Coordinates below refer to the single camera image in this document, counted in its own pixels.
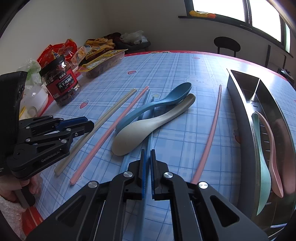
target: red jar label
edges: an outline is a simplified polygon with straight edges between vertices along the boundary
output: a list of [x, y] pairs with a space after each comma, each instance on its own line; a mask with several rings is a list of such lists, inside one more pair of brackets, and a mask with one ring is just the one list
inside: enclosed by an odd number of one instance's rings
[[71, 91], [73, 87], [77, 85], [77, 83], [77, 79], [70, 68], [67, 72], [64, 72], [62, 75], [60, 75], [58, 79], [47, 85], [46, 88], [56, 100]]

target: chair backrest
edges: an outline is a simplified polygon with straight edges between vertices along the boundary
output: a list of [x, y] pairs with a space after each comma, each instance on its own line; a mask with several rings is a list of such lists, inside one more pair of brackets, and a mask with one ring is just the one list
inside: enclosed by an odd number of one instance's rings
[[234, 51], [235, 57], [236, 52], [240, 51], [240, 44], [228, 37], [217, 37], [214, 39], [214, 44], [218, 47], [218, 53], [220, 53], [220, 48], [230, 49]]

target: window pane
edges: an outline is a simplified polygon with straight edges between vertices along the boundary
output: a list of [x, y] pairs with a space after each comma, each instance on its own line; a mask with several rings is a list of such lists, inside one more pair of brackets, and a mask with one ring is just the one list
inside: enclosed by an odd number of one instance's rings
[[286, 51], [290, 53], [290, 44], [291, 44], [291, 33], [289, 26], [285, 23], [286, 27]]
[[243, 0], [193, 0], [195, 11], [210, 12], [245, 22]]
[[253, 27], [281, 41], [279, 13], [266, 0], [250, 0]]

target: black jar lid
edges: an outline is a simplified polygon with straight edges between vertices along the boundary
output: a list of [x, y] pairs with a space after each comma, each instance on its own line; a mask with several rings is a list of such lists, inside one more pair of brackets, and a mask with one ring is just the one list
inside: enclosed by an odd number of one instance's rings
[[43, 77], [48, 72], [55, 70], [57, 68], [57, 65], [59, 65], [64, 61], [65, 61], [65, 56], [61, 55], [60, 57], [57, 57], [56, 59], [51, 61], [48, 65], [46, 65], [39, 71], [40, 76]]

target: blue spoon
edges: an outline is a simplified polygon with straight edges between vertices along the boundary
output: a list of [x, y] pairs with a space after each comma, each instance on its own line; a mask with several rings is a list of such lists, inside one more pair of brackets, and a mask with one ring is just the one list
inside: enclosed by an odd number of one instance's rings
[[147, 103], [142, 105], [141, 107], [135, 109], [131, 113], [127, 114], [122, 120], [117, 124], [115, 128], [116, 134], [118, 134], [124, 127], [126, 127], [129, 123], [131, 123], [134, 119], [136, 119], [139, 115], [144, 113], [147, 110], [152, 108], [163, 106], [163, 105], [171, 105], [176, 104], [182, 101], [189, 93], [192, 88], [192, 84], [189, 82], [182, 83], [174, 88], [166, 97], [163, 99]]

